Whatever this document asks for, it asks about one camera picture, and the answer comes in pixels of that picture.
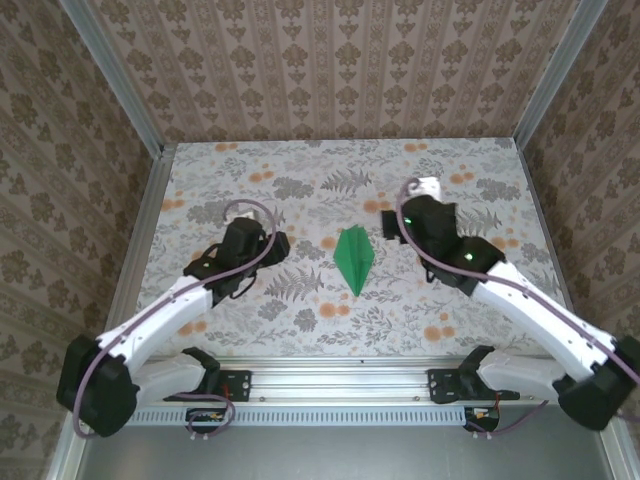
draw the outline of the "fern leaf pattern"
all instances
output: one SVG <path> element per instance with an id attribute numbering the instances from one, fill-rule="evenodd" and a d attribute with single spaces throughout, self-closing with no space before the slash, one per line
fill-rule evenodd
<path id="1" fill-rule="evenodd" d="M 350 168 L 346 171 L 338 170 L 327 178 L 320 188 L 339 193 L 354 193 L 358 187 L 366 187 L 371 183 L 368 173 L 362 170 L 356 172 Z"/>
<path id="2" fill-rule="evenodd" d="M 502 225 L 498 215 L 491 213 L 486 207 L 484 211 L 477 208 L 472 208 L 471 211 L 458 209 L 457 220 L 458 230 L 468 236 L 487 235 Z"/>
<path id="3" fill-rule="evenodd" d="M 304 300 L 311 292 L 317 292 L 324 287 L 320 272 L 316 275 L 313 268 L 311 273 L 299 267 L 297 270 L 297 274 L 292 270 L 280 273 L 267 287 L 264 294 L 295 302 L 298 297 L 300 300 Z"/>

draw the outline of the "green origami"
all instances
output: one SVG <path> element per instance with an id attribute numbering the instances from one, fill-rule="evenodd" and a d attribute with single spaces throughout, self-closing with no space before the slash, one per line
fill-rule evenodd
<path id="1" fill-rule="evenodd" d="M 364 228 L 357 225 L 343 230 L 333 253 L 338 270 L 357 297 L 362 291 L 375 254 Z"/>

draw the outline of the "wire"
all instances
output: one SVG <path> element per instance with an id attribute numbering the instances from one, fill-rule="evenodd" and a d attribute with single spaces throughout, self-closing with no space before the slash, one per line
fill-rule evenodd
<path id="1" fill-rule="evenodd" d="M 213 402 L 222 402 L 226 404 L 227 412 L 229 412 L 229 417 L 227 418 L 227 421 L 221 424 L 218 428 L 216 428 L 210 434 L 206 434 L 207 437 L 215 437 L 216 435 L 220 435 L 222 432 L 224 432 L 226 429 L 229 428 L 231 423 L 236 418 L 236 406 L 233 404 L 231 400 L 229 400 L 226 397 L 221 397 L 220 395 L 213 395 L 213 394 L 206 394 L 206 393 L 203 393 L 203 394 L 180 393 L 174 396 L 177 398 L 183 398 L 185 400 L 203 400 L 203 401 L 210 400 Z M 197 417 L 203 414 L 204 412 L 200 410 L 200 411 L 194 412 L 193 415 L 189 417 L 189 422 L 187 423 L 187 430 L 189 430 L 189 433 L 191 434 L 191 438 L 196 438 L 196 436 L 198 435 L 198 433 L 196 433 L 196 431 L 193 429 L 193 422 Z"/>
<path id="2" fill-rule="evenodd" d="M 409 235 L 409 232 L 407 231 L 407 227 L 404 224 L 404 218 L 402 216 L 402 205 L 404 204 L 404 199 L 408 192 L 409 186 L 419 185 L 419 184 L 420 184 L 420 180 L 414 177 L 414 178 L 408 179 L 402 186 L 402 189 L 400 190 L 400 193 L 398 193 L 398 198 L 396 201 L 396 220 L 398 222 L 398 227 L 400 228 L 400 232 L 402 232 L 402 235 L 404 236 L 405 240 L 409 245 L 413 247 L 413 249 L 418 253 L 418 255 L 420 255 L 420 257 L 425 259 L 430 264 L 435 265 L 436 267 L 441 268 L 446 272 L 454 273 L 456 275 L 464 275 L 466 277 L 475 278 L 483 282 L 500 283 L 502 285 L 511 287 L 519 292 L 522 292 L 528 297 L 531 297 L 533 300 L 538 302 L 540 305 L 546 308 L 549 312 L 555 315 L 559 320 L 565 323 L 569 328 L 577 332 L 581 337 L 586 338 L 593 346 L 595 346 L 598 350 L 606 354 L 607 357 L 609 357 L 616 365 L 618 365 L 618 367 L 622 369 L 624 373 L 626 373 L 629 376 L 629 378 L 631 378 L 637 385 L 640 385 L 640 376 L 636 372 L 634 372 L 633 369 L 629 365 L 627 365 L 626 362 L 622 360 L 614 351 L 612 351 L 610 348 L 607 348 L 596 337 L 594 337 L 589 332 L 584 330 L 582 327 L 580 327 L 579 325 L 571 321 L 571 319 L 567 317 L 562 311 L 560 311 L 553 304 L 551 304 L 550 302 L 542 298 L 537 293 L 532 292 L 526 287 L 523 287 L 522 285 L 512 280 L 508 280 L 506 278 L 497 277 L 495 275 L 487 275 L 486 273 L 473 272 L 471 270 L 465 270 L 462 268 L 457 268 L 451 265 L 447 265 L 446 263 L 436 260 L 431 255 L 425 253 L 420 248 L 420 246 L 415 242 L 415 240 L 411 238 L 411 235 Z"/>
<path id="3" fill-rule="evenodd" d="M 640 417 L 638 415 L 628 415 L 626 413 L 619 413 L 616 415 L 621 420 L 629 423 L 640 423 Z"/>
<path id="4" fill-rule="evenodd" d="M 471 425 L 473 428 L 475 428 L 476 430 L 480 431 L 480 433 L 484 433 L 487 436 L 487 438 L 491 438 L 493 436 L 498 436 L 498 435 L 504 435 L 505 433 L 509 433 L 509 432 L 515 430 L 516 428 L 518 428 L 523 423 L 526 423 L 527 421 L 531 420 L 531 418 L 533 416 L 537 415 L 540 412 L 540 410 L 542 410 L 544 407 L 547 406 L 548 403 L 549 403 L 549 401 L 545 400 L 540 405 L 538 405 L 536 408 L 531 410 L 526 415 L 523 415 L 522 417 L 520 417 L 518 420 L 513 422 L 508 427 L 499 428 L 498 430 L 494 430 L 493 432 L 488 432 L 487 430 L 482 428 L 480 425 L 478 425 L 477 423 L 473 423 L 470 420 L 467 420 L 467 425 Z"/>
<path id="5" fill-rule="evenodd" d="M 262 251 L 262 253 L 260 253 L 260 255 L 258 255 L 256 258 L 254 258 L 250 262 L 245 263 L 244 265 L 241 265 L 232 270 L 228 270 L 226 272 L 219 273 L 217 275 L 213 275 L 211 277 L 205 278 L 204 280 L 200 280 L 198 282 L 192 283 L 176 291 L 173 296 L 169 296 L 165 298 L 163 301 L 154 305 L 152 308 L 150 308 L 149 310 L 144 312 L 142 315 L 140 315 L 140 318 L 138 318 L 135 322 L 129 325 L 129 327 L 123 330 L 108 345 L 106 345 L 102 350 L 100 350 L 98 355 L 96 355 L 96 357 L 87 367 L 87 370 L 85 371 L 82 377 L 82 380 L 80 381 L 80 385 L 78 385 L 78 391 L 76 392 L 76 399 L 73 404 L 73 430 L 76 432 L 76 435 L 78 435 L 80 438 L 89 439 L 89 438 L 96 437 L 95 434 L 89 434 L 82 431 L 82 426 L 80 425 L 80 406 L 82 405 L 82 397 L 84 396 L 84 392 L 87 389 L 87 385 L 89 384 L 89 380 L 91 379 L 93 372 L 95 372 L 100 362 L 107 356 L 107 354 L 109 353 L 109 351 L 111 351 L 113 347 L 115 347 L 120 341 L 125 339 L 131 332 L 133 332 L 136 328 L 138 328 L 142 323 L 146 322 L 152 315 L 158 313 L 168 303 L 175 301 L 177 298 L 181 297 L 185 293 L 188 293 L 191 290 L 201 287 L 207 283 L 216 282 L 223 278 L 231 277 L 240 272 L 243 272 L 244 270 L 247 270 L 248 268 L 251 268 L 254 265 L 257 265 L 258 263 L 260 263 L 260 261 L 267 255 L 267 253 L 269 253 L 269 250 L 271 250 L 271 247 L 273 247 L 273 244 L 276 241 L 276 233 L 277 233 L 276 219 L 274 218 L 271 211 L 267 207 L 265 207 L 262 203 L 257 202 L 255 200 L 250 200 L 250 199 L 232 200 L 227 204 L 224 211 L 222 212 L 223 217 L 227 216 L 227 212 L 231 207 L 238 205 L 240 203 L 248 203 L 250 205 L 254 205 L 258 207 L 260 210 L 262 210 L 265 213 L 265 215 L 269 219 L 269 223 L 271 224 L 271 237 L 269 238 L 269 241 L 267 242 L 265 249 Z"/>
<path id="6" fill-rule="evenodd" d="M 253 284 L 256 283 L 256 280 L 258 279 L 258 275 L 256 274 L 256 272 L 253 272 L 253 275 L 251 275 L 251 282 L 249 283 L 249 285 L 247 285 L 246 287 L 244 287 L 244 289 L 238 294 L 238 295 L 234 295 L 233 293 L 229 294 L 229 298 L 231 300 L 237 300 L 238 298 L 240 298 L 242 295 L 244 295 L 245 293 L 247 293 L 249 291 L 249 289 L 251 287 L 253 287 Z"/>

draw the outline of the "floral wallpaper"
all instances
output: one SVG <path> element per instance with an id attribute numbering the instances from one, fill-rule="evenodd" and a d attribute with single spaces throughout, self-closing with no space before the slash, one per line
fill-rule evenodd
<path id="1" fill-rule="evenodd" d="M 150 158 L 56 1 L 0 2 L 0 478 L 44 476 L 66 346 L 101 331 Z"/>
<path id="2" fill-rule="evenodd" d="M 616 335 L 636 338 L 640 337 L 638 32 L 640 3 L 610 0 L 525 148 L 577 312 Z M 629 406 L 640 414 L 640 395 Z"/>
<path id="3" fill-rule="evenodd" d="M 578 0 L 91 0 L 167 142 L 511 136 Z"/>
<path id="4" fill-rule="evenodd" d="M 197 346 L 218 356 L 465 355 L 478 344 L 541 354 L 500 312 L 439 282 L 427 284 L 413 250 L 382 235 L 410 176 L 438 176 L 457 202 L 458 227 L 504 250 L 562 302 L 548 246 L 510 138 L 308 140 L 178 146 L 138 308 L 222 239 L 233 198 L 264 202 L 287 233 L 289 257 L 255 285 L 185 325 L 158 351 Z M 355 297 L 333 260 L 340 232 L 365 228 L 375 260 Z"/>

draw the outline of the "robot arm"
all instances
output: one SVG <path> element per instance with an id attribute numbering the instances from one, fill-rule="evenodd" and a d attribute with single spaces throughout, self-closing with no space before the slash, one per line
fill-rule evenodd
<path id="1" fill-rule="evenodd" d="M 145 365 L 145 362 L 181 327 L 226 297 L 234 299 L 242 295 L 253 285 L 259 268 L 276 265 L 288 256 L 287 236 L 277 232 L 273 247 L 260 263 L 221 280 L 203 283 L 255 259 L 264 251 L 269 239 L 256 220 L 235 218 L 228 225 L 222 243 L 213 245 L 192 261 L 184 269 L 184 275 L 151 305 L 95 340 L 83 335 L 76 338 L 65 355 L 56 394 L 58 402 L 73 410 L 80 381 L 88 366 L 107 345 L 143 316 L 146 320 L 112 347 L 94 371 L 81 400 L 80 419 L 99 435 L 108 436 L 122 428 L 140 405 L 181 392 L 211 393 L 207 389 L 215 387 L 219 364 L 198 349 L 186 349 L 159 363 Z M 247 279 L 251 279 L 251 283 L 234 297 L 240 284 Z M 158 308 L 167 299 L 169 303 Z"/>
<path id="2" fill-rule="evenodd" d="M 560 306 L 532 285 L 486 240 L 459 237 L 456 206 L 440 201 L 440 185 L 436 178 L 420 179 L 409 190 L 409 197 L 402 206 L 402 218 L 406 230 L 421 250 L 446 265 L 510 280 L 524 292 L 490 279 L 482 281 L 452 273 L 421 259 L 427 281 L 438 279 L 473 299 L 497 307 L 554 358 L 514 357 L 496 352 L 493 347 L 478 347 L 467 357 L 469 362 L 463 362 L 459 369 L 460 379 L 456 385 L 465 390 L 462 396 L 478 398 L 474 397 L 477 393 L 474 390 L 488 387 L 491 391 L 511 390 L 545 400 L 558 400 L 563 410 L 581 425 L 593 430 L 605 428 L 635 383 L 604 352 L 595 348 L 586 335 L 614 351 L 634 371 L 640 366 L 640 343 L 632 337 L 616 340 Z M 387 239 L 399 236 L 401 243 L 405 243 L 396 215 L 396 212 L 382 213 L 383 232 Z M 580 334 L 561 322 L 531 296 L 552 305 L 586 333 Z M 442 388 L 449 387 L 432 387 L 432 398 L 444 398 L 442 403 L 448 403 L 447 395 L 438 391 Z M 461 398 L 456 392 L 446 393 L 451 394 L 450 401 Z"/>

